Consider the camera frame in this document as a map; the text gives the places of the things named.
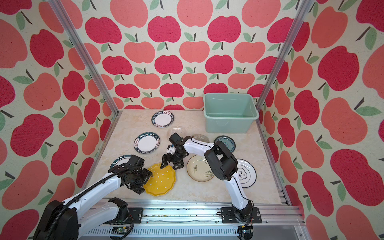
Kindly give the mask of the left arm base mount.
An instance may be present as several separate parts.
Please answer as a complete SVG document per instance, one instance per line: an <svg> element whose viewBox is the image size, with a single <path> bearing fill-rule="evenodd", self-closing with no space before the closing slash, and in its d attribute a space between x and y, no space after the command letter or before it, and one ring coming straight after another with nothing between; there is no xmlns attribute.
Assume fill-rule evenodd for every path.
<svg viewBox="0 0 384 240"><path fill-rule="evenodd" d="M143 216L143 208L119 208L118 215L113 220L105 222L106 225L140 224Z"/></svg>

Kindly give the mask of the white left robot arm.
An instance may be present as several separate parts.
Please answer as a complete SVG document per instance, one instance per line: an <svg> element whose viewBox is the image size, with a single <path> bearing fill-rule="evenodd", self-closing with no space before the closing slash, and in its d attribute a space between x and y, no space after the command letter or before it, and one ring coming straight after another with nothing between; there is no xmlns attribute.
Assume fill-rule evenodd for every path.
<svg viewBox="0 0 384 240"><path fill-rule="evenodd" d="M134 226L134 218L128 204L112 198L103 206L94 205L111 192L126 186L136 194L142 194L144 185L153 173L144 167L144 159L132 155L120 157L115 165L96 183L80 193L65 199L50 202L38 223L35 240L77 240L90 230L104 224L127 224Z"/></svg>

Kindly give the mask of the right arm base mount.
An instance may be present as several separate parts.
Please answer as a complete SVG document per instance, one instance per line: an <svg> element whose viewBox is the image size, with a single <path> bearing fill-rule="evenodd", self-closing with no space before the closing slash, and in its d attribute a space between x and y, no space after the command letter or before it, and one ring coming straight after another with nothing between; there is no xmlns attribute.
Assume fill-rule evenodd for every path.
<svg viewBox="0 0 384 240"><path fill-rule="evenodd" d="M240 211L234 207L221 208L217 212L223 224L261 224L262 217L258 208Z"/></svg>

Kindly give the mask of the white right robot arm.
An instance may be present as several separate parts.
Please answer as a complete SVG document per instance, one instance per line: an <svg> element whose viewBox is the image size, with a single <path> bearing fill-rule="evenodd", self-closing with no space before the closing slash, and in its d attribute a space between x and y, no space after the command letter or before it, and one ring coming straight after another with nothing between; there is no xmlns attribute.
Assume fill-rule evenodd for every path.
<svg viewBox="0 0 384 240"><path fill-rule="evenodd" d="M254 205L241 186L238 160L223 142L205 143L190 136L182 138L177 133L172 134L169 141L172 144L162 157L161 169L169 163L173 164L174 170L183 168L184 158L190 154L204 157L213 174L225 182L237 221L245 223L251 220Z"/></svg>

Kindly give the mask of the yellow polka dot plate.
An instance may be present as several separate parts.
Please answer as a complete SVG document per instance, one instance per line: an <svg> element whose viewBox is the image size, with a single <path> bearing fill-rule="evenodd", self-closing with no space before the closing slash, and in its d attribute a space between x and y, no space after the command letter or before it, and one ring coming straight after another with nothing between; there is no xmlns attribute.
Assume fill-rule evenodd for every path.
<svg viewBox="0 0 384 240"><path fill-rule="evenodd" d="M149 171L153 173L153 176L144 185L147 194L158 197L173 189L177 179L176 172L171 166L161 169L160 163L153 164L149 167Z"/></svg>

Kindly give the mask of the white plate green rim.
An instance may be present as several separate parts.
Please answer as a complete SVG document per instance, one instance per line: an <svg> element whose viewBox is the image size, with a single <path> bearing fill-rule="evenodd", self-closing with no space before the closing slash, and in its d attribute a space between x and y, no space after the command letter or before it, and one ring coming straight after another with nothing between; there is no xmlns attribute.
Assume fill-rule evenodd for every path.
<svg viewBox="0 0 384 240"><path fill-rule="evenodd" d="M127 163L129 161L129 159L131 158L132 155L123 155L123 156L120 156L118 158L116 158L111 166L110 166L110 170L113 169L115 166L120 166L120 165L124 165L125 163Z"/></svg>

